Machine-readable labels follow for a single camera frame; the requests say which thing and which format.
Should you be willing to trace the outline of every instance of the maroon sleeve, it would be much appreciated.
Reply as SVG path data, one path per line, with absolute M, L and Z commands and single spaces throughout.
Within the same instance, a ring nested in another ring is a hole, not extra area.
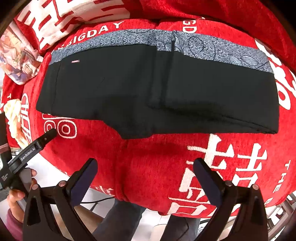
M 15 219 L 10 209 L 7 212 L 6 227 L 17 241 L 22 241 L 22 223 Z

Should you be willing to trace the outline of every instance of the metal screw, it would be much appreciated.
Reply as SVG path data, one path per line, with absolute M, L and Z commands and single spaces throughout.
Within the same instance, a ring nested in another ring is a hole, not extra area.
M 233 183 L 231 181 L 225 181 L 226 186 L 231 187 L 233 185 Z
M 63 187 L 63 186 L 65 186 L 66 184 L 67 184 L 66 181 L 60 181 L 60 182 L 59 182 L 59 186 L 60 186 L 60 187 Z
M 253 188 L 254 188 L 255 190 L 258 190 L 258 189 L 259 189 L 259 186 L 258 186 L 257 184 L 254 184 L 254 185 L 253 185 Z
M 38 187 L 39 187 L 38 184 L 34 184 L 34 185 L 32 186 L 32 189 L 33 189 L 33 190 L 36 190 Z

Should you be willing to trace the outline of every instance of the fingernail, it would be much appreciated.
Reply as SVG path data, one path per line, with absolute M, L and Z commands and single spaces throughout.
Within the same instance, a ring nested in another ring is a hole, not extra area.
M 18 192 L 18 193 L 17 193 L 17 196 L 18 196 L 19 198 L 24 198 L 24 197 L 25 197 L 25 194 L 24 194 L 23 192 Z

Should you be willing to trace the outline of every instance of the human hand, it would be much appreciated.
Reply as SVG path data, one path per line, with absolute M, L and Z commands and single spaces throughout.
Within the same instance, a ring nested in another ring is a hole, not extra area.
M 37 175 L 37 172 L 34 169 L 31 169 L 31 175 L 32 175 L 32 177 L 34 177 Z M 37 184 L 37 181 L 35 178 L 32 178 L 31 187 L 34 184 Z M 7 196 L 7 202 L 10 207 L 12 215 L 15 217 L 16 220 L 18 220 L 21 223 L 24 222 L 25 213 L 22 210 L 22 208 L 19 206 L 17 201 L 22 200 L 24 197 L 25 197 L 25 193 L 23 193 L 19 190 L 16 190 L 16 189 L 11 189 L 9 191 L 8 196 Z

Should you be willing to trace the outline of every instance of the jeans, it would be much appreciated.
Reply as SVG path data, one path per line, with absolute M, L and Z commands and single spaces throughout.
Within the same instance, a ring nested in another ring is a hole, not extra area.
M 98 241 L 130 241 L 146 208 L 118 201 L 93 232 Z M 199 218 L 171 215 L 160 241 L 194 241 L 198 235 Z

